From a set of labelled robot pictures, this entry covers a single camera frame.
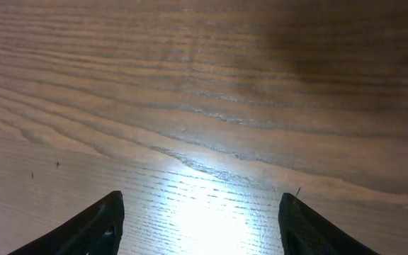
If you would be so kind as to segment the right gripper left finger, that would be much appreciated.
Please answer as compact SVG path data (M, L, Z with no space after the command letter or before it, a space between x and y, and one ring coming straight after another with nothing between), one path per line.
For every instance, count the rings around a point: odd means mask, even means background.
M123 195L112 191L64 224L9 255L117 255L125 217Z

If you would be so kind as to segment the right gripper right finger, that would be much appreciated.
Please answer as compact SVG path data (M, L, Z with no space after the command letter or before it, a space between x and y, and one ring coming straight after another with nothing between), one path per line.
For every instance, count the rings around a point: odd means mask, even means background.
M282 195L278 223L285 255L378 255L291 193Z

